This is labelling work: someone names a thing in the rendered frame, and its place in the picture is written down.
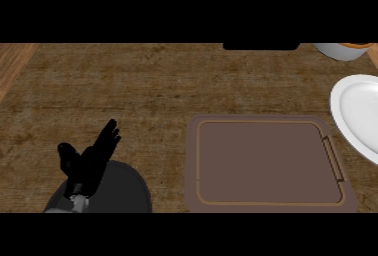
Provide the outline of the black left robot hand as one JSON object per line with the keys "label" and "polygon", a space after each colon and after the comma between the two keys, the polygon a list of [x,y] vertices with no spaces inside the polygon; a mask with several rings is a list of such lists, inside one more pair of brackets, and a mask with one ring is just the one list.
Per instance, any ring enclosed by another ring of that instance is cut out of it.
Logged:
{"label": "black left robot hand", "polygon": [[83,153],[78,153],[74,146],[66,142],[58,145],[60,170],[68,177],[63,192],[66,199],[72,199],[78,195],[90,198],[94,195],[106,165],[121,140],[118,133],[117,121],[111,119],[94,143]]}

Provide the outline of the brown rectangular tray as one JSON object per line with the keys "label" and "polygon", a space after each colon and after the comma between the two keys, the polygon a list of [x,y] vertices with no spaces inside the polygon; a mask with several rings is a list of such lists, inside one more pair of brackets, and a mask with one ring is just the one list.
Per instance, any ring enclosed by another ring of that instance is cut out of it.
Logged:
{"label": "brown rectangular tray", "polygon": [[193,212],[354,212],[326,123],[307,115],[195,116],[184,201]]}

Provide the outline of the white plate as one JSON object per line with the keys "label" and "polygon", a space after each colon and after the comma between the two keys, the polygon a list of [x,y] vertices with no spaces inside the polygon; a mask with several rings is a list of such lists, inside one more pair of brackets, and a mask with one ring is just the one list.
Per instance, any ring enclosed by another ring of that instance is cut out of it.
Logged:
{"label": "white plate", "polygon": [[331,90],[329,109],[347,142],[378,165],[378,77],[344,77]]}

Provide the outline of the grey can with orange top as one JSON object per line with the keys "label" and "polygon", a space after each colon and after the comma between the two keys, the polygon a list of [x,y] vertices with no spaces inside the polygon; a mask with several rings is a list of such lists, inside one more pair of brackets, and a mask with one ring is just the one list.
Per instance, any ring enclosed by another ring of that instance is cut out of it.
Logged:
{"label": "grey can with orange top", "polygon": [[314,43],[319,52],[340,61],[356,60],[372,46],[372,43]]}

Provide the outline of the black appliance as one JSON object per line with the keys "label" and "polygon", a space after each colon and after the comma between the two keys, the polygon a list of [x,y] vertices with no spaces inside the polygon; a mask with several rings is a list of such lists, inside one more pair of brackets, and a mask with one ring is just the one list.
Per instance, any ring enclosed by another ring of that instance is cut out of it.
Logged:
{"label": "black appliance", "polygon": [[226,50],[278,50],[278,51],[291,51],[295,50],[300,46],[300,43],[223,43],[223,48]]}

